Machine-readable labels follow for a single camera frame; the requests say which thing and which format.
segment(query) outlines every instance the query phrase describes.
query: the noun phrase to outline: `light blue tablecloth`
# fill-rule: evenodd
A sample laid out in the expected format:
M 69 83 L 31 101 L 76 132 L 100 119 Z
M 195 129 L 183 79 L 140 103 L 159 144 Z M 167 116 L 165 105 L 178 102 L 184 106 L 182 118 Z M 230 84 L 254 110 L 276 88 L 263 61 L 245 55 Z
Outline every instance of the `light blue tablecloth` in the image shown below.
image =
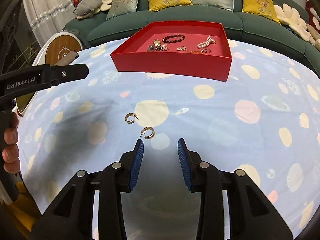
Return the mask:
M 226 83 L 119 73 L 109 54 L 122 42 L 79 52 L 74 64 L 86 63 L 88 77 L 40 91 L 22 118 L 21 172 L 41 212 L 78 170 L 103 170 L 152 126 L 156 135 L 144 139 L 137 186 L 122 194 L 129 240 L 195 239 L 200 195 L 184 185 L 179 138 L 220 170 L 244 169 L 297 236 L 320 203 L 316 75 L 281 54 L 236 41 L 229 41 Z M 139 118 L 134 124 L 124 121 L 130 112 Z

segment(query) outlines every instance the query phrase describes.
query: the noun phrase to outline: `curtain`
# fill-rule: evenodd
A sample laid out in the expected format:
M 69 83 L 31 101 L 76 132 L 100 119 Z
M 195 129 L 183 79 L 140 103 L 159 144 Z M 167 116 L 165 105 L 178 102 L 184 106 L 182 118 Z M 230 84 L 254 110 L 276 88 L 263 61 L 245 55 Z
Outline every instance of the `curtain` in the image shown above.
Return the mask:
M 23 0 L 23 6 L 41 47 L 75 18 L 71 0 Z

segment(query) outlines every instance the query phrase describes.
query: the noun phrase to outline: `earring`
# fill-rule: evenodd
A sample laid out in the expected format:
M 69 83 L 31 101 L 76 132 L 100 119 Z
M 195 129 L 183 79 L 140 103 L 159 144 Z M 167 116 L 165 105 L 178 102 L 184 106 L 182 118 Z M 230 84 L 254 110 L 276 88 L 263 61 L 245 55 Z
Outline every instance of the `earring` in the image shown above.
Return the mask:
M 135 114 L 135 113 L 128 113 L 126 116 L 125 116 L 125 118 L 124 118 L 124 120 L 127 122 L 127 123 L 134 123 L 134 120 L 132 119 L 132 120 L 130 120 L 130 121 L 128 121 L 128 117 L 130 117 L 130 116 L 133 116 L 134 118 L 137 118 L 138 120 L 139 120 L 139 118 L 137 117 L 137 115 Z
M 148 127 L 143 128 L 143 130 L 141 130 L 140 138 L 142 137 L 143 134 L 146 133 L 147 130 L 151 130 L 151 131 L 152 131 L 151 135 L 145 136 L 145 138 L 146 138 L 147 140 L 148 140 L 148 139 L 151 139 L 153 136 L 155 136 L 155 130 L 153 130 L 152 127 L 149 127 L 149 126 L 148 126 Z

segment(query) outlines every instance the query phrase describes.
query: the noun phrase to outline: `white lace trim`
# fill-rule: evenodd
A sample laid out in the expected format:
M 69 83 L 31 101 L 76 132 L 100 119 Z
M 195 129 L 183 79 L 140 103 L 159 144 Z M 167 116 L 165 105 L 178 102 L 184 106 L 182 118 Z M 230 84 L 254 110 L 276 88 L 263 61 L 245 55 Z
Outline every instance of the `white lace trim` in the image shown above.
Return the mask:
M 40 27 L 41 23 L 56 17 L 59 13 L 65 12 L 70 6 L 73 6 L 73 4 L 71 0 L 68 0 L 66 3 L 57 4 L 52 9 L 40 13 L 39 17 L 35 18 L 30 23 L 32 30 L 35 31 L 38 27 Z

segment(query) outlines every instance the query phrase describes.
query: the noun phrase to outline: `finger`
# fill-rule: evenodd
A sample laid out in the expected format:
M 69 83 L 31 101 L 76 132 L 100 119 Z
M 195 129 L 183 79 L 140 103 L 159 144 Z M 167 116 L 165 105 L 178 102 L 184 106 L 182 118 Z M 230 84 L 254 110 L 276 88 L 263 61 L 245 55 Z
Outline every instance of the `finger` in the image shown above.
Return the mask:
M 19 158 L 19 149 L 16 144 L 9 145 L 2 151 L 2 158 L 6 163 L 13 163 Z
M 11 115 L 10 124 L 14 128 L 17 128 L 19 125 L 19 118 L 15 112 L 13 112 Z
M 13 163 L 5 163 L 3 168 L 7 173 L 17 174 L 20 171 L 20 161 L 18 159 Z
M 17 128 L 8 127 L 4 130 L 4 141 L 6 144 L 16 144 L 19 140 Z

